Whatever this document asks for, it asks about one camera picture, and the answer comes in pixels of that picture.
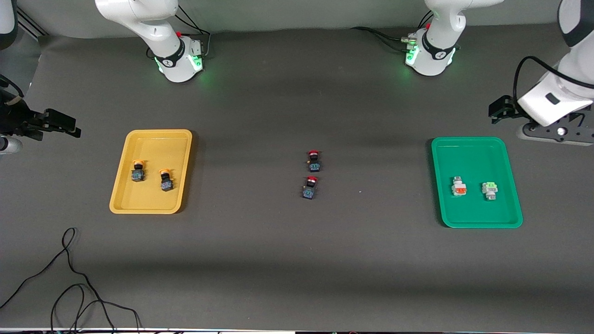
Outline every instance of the green tray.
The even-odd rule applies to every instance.
[[[518,228],[522,210],[505,144],[495,137],[439,137],[431,143],[441,218],[453,228]],[[453,179],[462,178],[467,193],[454,196]],[[497,184],[488,201],[483,182]]]

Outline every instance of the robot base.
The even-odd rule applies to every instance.
[[[165,67],[160,64],[157,59],[157,65],[159,71],[165,75],[165,77],[174,83],[182,83],[188,81],[196,75],[196,73],[202,71],[202,47],[200,41],[193,40],[187,36],[180,37],[181,41],[185,44],[184,55],[174,67]]]
[[[409,38],[416,38],[420,41],[427,29],[422,28],[414,33],[408,35]],[[407,54],[405,64],[414,68],[419,74],[433,77],[441,74],[448,65],[451,64],[452,57],[454,56],[456,49],[450,52],[449,55],[445,56],[444,59],[435,60],[431,53],[429,53],[423,47],[422,43],[415,45],[415,47]]]

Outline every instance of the gray wall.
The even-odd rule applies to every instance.
[[[466,11],[470,25],[551,23],[560,0],[506,0]],[[203,28],[219,31],[353,26],[411,27],[427,8],[422,0],[179,0]],[[94,0],[18,0],[18,5],[51,34],[80,38],[132,36],[105,20]],[[169,20],[184,32],[192,29]]]

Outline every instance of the green led light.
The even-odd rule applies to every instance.
[[[415,47],[409,51],[411,55],[406,57],[406,63],[409,65],[413,65],[416,60],[416,56],[419,54],[419,47],[415,45]]]
[[[188,58],[190,60],[190,64],[192,64],[192,67],[194,67],[194,71],[202,70],[202,61],[199,56],[188,55]]]
[[[451,51],[450,60],[448,60],[448,61],[447,61],[447,64],[448,64],[448,65],[450,65],[450,64],[451,64],[451,61],[452,61],[452,59],[454,59],[454,53],[456,53],[456,48],[454,48],[454,49]]]
[[[161,68],[161,64],[157,60],[157,57],[154,58],[154,61],[157,63],[157,66],[159,67],[159,72],[163,73],[163,69]]]

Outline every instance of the cable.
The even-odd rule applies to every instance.
[[[421,28],[423,26],[423,21],[425,20],[425,18],[427,18],[427,15],[431,14],[429,17],[433,16],[433,12],[432,11],[428,11],[423,18],[419,21],[419,25],[417,26],[418,28]]]
[[[68,235],[70,232],[72,232],[72,235],[70,236],[70,239],[68,239],[68,241],[67,241],[67,235]],[[54,302],[54,304],[53,304],[52,311],[50,312],[50,326],[51,326],[51,329],[52,329],[52,331],[51,331],[50,333],[51,333],[51,334],[53,334],[53,317],[54,317],[55,310],[56,310],[56,308],[57,308],[57,305],[58,305],[58,303],[59,303],[60,299],[61,299],[61,298],[64,296],[64,294],[66,294],[66,293],[67,293],[67,292],[68,292],[70,289],[73,289],[73,288],[75,288],[75,287],[78,287],[78,288],[80,289],[80,291],[81,291],[81,294],[82,294],[82,298],[81,298],[81,304],[80,304],[80,306],[78,307],[77,316],[76,316],[76,318],[75,318],[75,320],[74,320],[74,323],[73,323],[73,324],[72,324],[72,326],[71,326],[71,328],[74,328],[74,332],[76,332],[76,331],[77,331],[78,320],[80,319],[80,317],[81,317],[81,316],[83,315],[83,313],[84,313],[84,312],[85,312],[85,311],[88,309],[88,307],[89,307],[89,306],[91,306],[91,305],[92,305],[92,304],[94,304],[94,303],[101,303],[101,306],[102,306],[102,308],[103,308],[103,314],[105,315],[105,319],[108,321],[108,323],[109,323],[109,326],[111,326],[111,328],[112,328],[113,330],[115,330],[115,326],[113,325],[113,322],[112,322],[112,321],[111,321],[111,319],[109,318],[109,314],[108,314],[107,308],[105,307],[105,305],[106,305],[106,304],[107,304],[107,305],[114,306],[114,307],[118,307],[118,308],[120,308],[120,309],[123,309],[123,310],[128,310],[128,311],[131,311],[131,312],[133,312],[133,313],[134,313],[134,318],[135,318],[135,321],[136,321],[136,325],[137,325],[137,330],[140,332],[140,327],[142,326],[142,322],[140,321],[140,316],[138,315],[138,312],[136,312],[136,311],[135,311],[134,309],[132,309],[132,308],[124,307],[124,306],[121,306],[121,305],[118,305],[118,304],[115,304],[115,303],[112,303],[112,302],[109,302],[109,301],[105,301],[105,300],[103,300],[103,299],[102,299],[102,298],[99,296],[99,293],[97,292],[97,289],[95,289],[95,287],[93,286],[93,284],[91,284],[91,282],[90,282],[90,280],[89,280],[89,277],[88,277],[88,276],[87,276],[85,273],[79,272],[79,271],[77,271],[76,269],[74,269],[74,266],[72,265],[72,258],[71,258],[71,256],[70,256],[70,250],[69,250],[69,247],[70,247],[70,245],[72,244],[72,242],[73,242],[73,240],[74,240],[74,237],[75,237],[75,236],[76,236],[76,229],[75,229],[75,228],[68,228],[68,229],[67,229],[67,230],[64,232],[64,234],[62,235],[62,250],[61,250],[60,252],[58,252],[58,254],[56,254],[56,255],[55,255],[53,258],[52,258],[52,260],[51,260],[51,261],[50,261],[50,262],[49,262],[49,263],[48,263],[48,264],[47,264],[47,265],[46,265],[46,266],[45,266],[45,267],[44,267],[44,268],[43,268],[43,269],[42,269],[42,270],[41,270],[39,273],[37,273],[37,274],[35,274],[35,275],[33,275],[33,276],[30,276],[30,277],[26,278],[26,279],[25,279],[25,280],[24,280],[24,281],[23,281],[23,282],[22,282],[22,283],[21,283],[21,284],[18,286],[18,288],[16,289],[16,291],[14,291],[14,293],[13,293],[13,294],[12,294],[10,297],[8,297],[8,299],[7,299],[7,300],[6,300],[6,301],[5,301],[5,302],[4,302],[2,305],[0,305],[0,309],[4,308],[4,307],[5,307],[5,306],[6,306],[6,305],[7,305],[7,304],[8,304],[8,303],[9,303],[9,302],[10,302],[10,301],[11,301],[11,300],[12,300],[12,299],[13,299],[13,298],[16,296],[16,294],[17,294],[17,293],[19,293],[19,291],[21,290],[21,288],[22,288],[22,287],[25,285],[25,283],[27,283],[27,281],[28,281],[28,280],[30,280],[30,279],[33,279],[33,278],[35,278],[35,277],[37,277],[37,276],[41,275],[42,273],[44,273],[46,270],[48,270],[48,268],[50,268],[50,267],[51,267],[51,265],[53,265],[53,263],[56,261],[56,259],[57,259],[57,258],[58,258],[60,255],[62,255],[62,254],[64,254],[64,253],[66,253],[66,255],[67,255],[67,259],[68,259],[68,267],[70,268],[70,271],[72,271],[73,273],[75,273],[75,274],[78,274],[78,275],[81,275],[82,277],[84,277],[84,279],[85,279],[85,282],[86,282],[86,283],[75,283],[75,284],[72,284],[72,285],[70,285],[69,287],[67,287],[67,288],[66,288],[66,290],[64,290],[64,291],[63,291],[63,292],[60,294],[60,296],[58,297],[58,299],[56,299],[56,301],[55,301],[55,302]],[[83,288],[88,288],[89,290],[93,291],[93,293],[94,293],[95,297],[97,298],[96,300],[94,300],[94,301],[90,302],[89,304],[87,304],[87,306],[86,306],[85,308],[83,308],[83,304],[84,304],[84,297],[85,297],[85,293],[84,293],[84,289],[83,289]]]
[[[16,91],[17,91],[17,93],[18,93],[18,95],[20,97],[25,97],[25,94],[23,94],[23,91],[17,86],[17,84],[13,83],[9,78],[6,78],[4,75],[0,74],[0,80],[5,81],[10,86],[13,86],[14,89],[16,89]]]
[[[51,334],[53,334],[53,317],[56,312],[56,307],[58,306],[58,302],[60,302],[60,299],[62,299],[62,297],[66,294],[66,292],[68,292],[70,289],[75,288],[75,287],[80,289],[80,293],[81,293],[81,297],[82,297],[81,301],[80,301],[80,306],[78,307],[77,315],[80,313],[80,310],[83,308],[83,305],[84,305],[84,289],[83,289],[83,287],[86,287],[85,284],[82,284],[82,283],[72,284],[71,286],[67,287],[66,290],[62,291],[62,293],[60,294],[58,299],[56,299],[56,301],[53,303],[52,311],[49,314],[49,326],[50,326]],[[77,323],[78,323],[78,317],[74,320],[74,324],[73,324],[75,332],[76,332]]]
[[[552,68],[549,64],[547,64],[546,62],[542,61],[540,58],[535,57],[535,56],[527,56],[524,57],[519,63],[518,63],[518,67],[516,68],[516,73],[514,75],[514,86],[513,86],[513,99],[514,99],[514,104],[516,106],[516,109],[518,109],[521,113],[524,113],[525,116],[526,112],[521,108],[521,106],[518,104],[518,98],[517,98],[517,85],[518,85],[518,78],[520,77],[520,70],[522,69],[522,65],[524,65],[524,63],[527,60],[533,60],[535,61],[537,64],[539,64],[540,66],[544,67],[547,71],[555,74],[557,77],[562,78],[566,81],[569,81],[573,84],[576,84],[578,86],[582,86],[585,88],[590,88],[590,89],[594,89],[594,84],[589,84],[589,83],[585,83],[579,80],[576,80],[572,77],[567,76],[566,74],[563,74],[559,71],[557,71],[555,68]]]
[[[191,17],[188,15],[188,13],[187,13],[187,12],[186,12],[186,11],[185,11],[185,10],[184,10],[184,9],[183,9],[181,6],[178,6],[178,7],[179,7],[179,9],[180,9],[180,10],[181,10],[181,11],[184,13],[184,15],[186,15],[186,17],[187,17],[187,18],[190,20],[190,22],[192,22],[192,24],[193,24],[193,25],[192,25],[192,24],[190,24],[190,23],[187,23],[187,22],[186,22],[186,21],[185,21],[183,18],[179,17],[179,15],[178,15],[178,14],[175,14],[175,17],[176,17],[176,18],[177,18],[179,21],[182,21],[182,22],[183,22],[183,23],[185,23],[185,24],[186,24],[188,27],[191,27],[191,28],[194,28],[194,29],[198,30],[198,31],[199,31],[201,34],[209,34],[209,35],[210,35],[210,32],[208,32],[208,31],[206,31],[206,30],[204,30],[204,29],[201,29],[200,27],[198,27],[198,24],[196,24],[196,22],[194,22],[194,20],[192,20],[192,18],[191,18]]]
[[[138,332],[140,332],[140,327],[142,327],[143,324],[142,324],[142,321],[140,320],[140,316],[138,315],[138,312],[136,312],[136,310],[134,310],[132,308],[129,308],[129,307],[118,305],[116,303],[112,303],[112,302],[109,302],[109,301],[101,301],[101,300],[94,300],[94,301],[88,303],[87,306],[85,306],[85,308],[82,311],[80,311],[80,308],[78,309],[78,313],[77,313],[76,319],[74,320],[74,323],[71,326],[71,328],[74,328],[74,331],[75,332],[76,332],[76,326],[75,326],[76,322],[83,316],[83,314],[87,311],[87,309],[91,305],[93,305],[94,303],[107,304],[107,305],[115,306],[117,308],[121,308],[122,310],[127,310],[127,311],[130,311],[130,312],[134,313],[134,320],[136,322],[136,330]]]
[[[192,18],[188,15],[188,13],[185,12],[185,10],[181,6],[179,6],[179,9],[184,13],[184,15],[186,15],[187,18],[189,18],[190,22],[192,22],[192,24],[194,24],[194,27],[196,29],[198,29],[202,33],[210,34],[208,31],[200,29],[200,27],[198,27],[198,24],[196,24],[196,22],[194,22],[194,20],[192,20]]]
[[[400,39],[397,38],[397,37],[392,37],[390,35],[384,34],[383,32],[381,32],[379,30],[376,30],[376,29],[373,29],[373,28],[369,28],[369,27],[352,27],[351,29],[364,30],[364,31],[368,31],[368,32],[370,32],[372,34],[380,35],[381,37],[386,38],[386,39],[389,39],[389,40],[395,40],[397,42],[400,41]]]
[[[398,52],[405,52],[404,50],[398,49],[395,46],[389,44],[387,40],[384,40],[383,39],[383,38],[386,38],[388,40],[398,41],[399,42],[400,41],[399,38],[386,35],[386,34],[382,33],[381,31],[378,31],[378,30],[372,29],[372,28],[368,28],[368,27],[353,27],[351,29],[368,31],[368,32],[372,33],[375,37],[377,37],[377,39],[379,39],[380,42],[384,43],[388,48],[390,48],[390,49],[392,49],[394,51],[398,51]]]
[[[72,237],[70,238],[70,241],[68,242],[68,245],[70,245],[74,239],[74,236],[76,235],[76,230],[74,228],[68,228],[62,236],[62,246],[64,247],[64,250],[66,251],[66,257],[68,258],[68,267],[70,268],[70,271],[72,271],[73,273],[84,277],[84,280],[87,282],[87,285],[95,294],[95,297],[97,297],[98,300],[101,300],[103,302],[103,300],[101,299],[101,296],[99,296],[99,293],[97,292],[97,289],[95,289],[93,284],[91,284],[91,281],[89,280],[89,277],[87,276],[87,274],[76,271],[74,269],[74,266],[72,265],[72,258],[70,257],[70,251],[68,250],[68,246],[65,245],[65,243],[64,243],[64,238],[66,237],[66,234],[68,233],[68,231],[72,231]],[[103,313],[105,313],[105,318],[107,319],[109,325],[112,328],[114,328],[114,325],[113,325],[111,319],[109,318],[108,311],[107,311],[107,308],[105,308],[104,303],[101,303],[101,306],[103,307]]]
[[[61,250],[61,251],[60,251],[58,254],[56,254],[56,256],[54,256],[54,257],[53,257],[53,259],[52,259],[52,260],[51,260],[51,261],[48,263],[48,265],[47,265],[47,266],[45,266],[45,267],[44,267],[44,268],[43,268],[43,269],[42,269],[42,270],[41,270],[39,273],[37,273],[37,274],[35,274],[35,275],[33,275],[33,276],[30,276],[30,277],[27,277],[27,278],[25,278],[25,280],[23,281],[23,283],[21,283],[21,285],[19,285],[19,286],[18,286],[17,290],[16,290],[16,291],[14,291],[14,293],[13,293],[13,294],[12,294],[10,297],[8,297],[8,299],[7,299],[7,300],[6,300],[6,301],[5,301],[5,302],[4,302],[2,305],[0,305],[0,310],[2,310],[2,309],[3,309],[3,308],[6,306],[6,304],[8,304],[8,303],[9,303],[9,302],[10,302],[10,301],[11,301],[11,300],[14,298],[14,296],[16,296],[16,294],[17,294],[19,291],[21,291],[21,288],[23,287],[23,285],[25,285],[25,283],[27,283],[27,281],[28,281],[28,280],[30,280],[30,279],[33,279],[33,278],[35,278],[35,277],[37,277],[37,276],[41,275],[42,273],[44,273],[46,270],[48,270],[48,268],[50,268],[50,267],[51,267],[51,265],[52,265],[52,264],[53,264],[53,263],[56,261],[56,259],[57,259],[57,258],[58,258],[60,255],[62,255],[64,252],[66,252],[66,248],[62,249],[62,250]]]
[[[192,28],[192,29],[196,29],[196,30],[200,31],[200,30],[198,29],[198,27],[194,27],[194,26],[193,26],[193,25],[191,25],[190,23],[187,23],[186,21],[184,21],[184,19],[183,19],[183,18],[179,17],[177,14],[175,14],[175,17],[176,17],[176,18],[177,18],[179,21],[182,21],[183,23],[185,23],[185,24],[186,24],[188,27],[190,27],[190,28]]]
[[[204,53],[204,56],[206,57],[208,55],[208,53],[210,52],[210,38],[213,37],[213,35],[208,34],[208,42],[206,42],[206,52]]]
[[[423,23],[421,23],[421,26],[419,26],[419,28],[421,28],[422,26],[426,25],[427,22],[429,22],[430,19],[433,18],[433,14],[431,14],[425,21],[423,21]]]

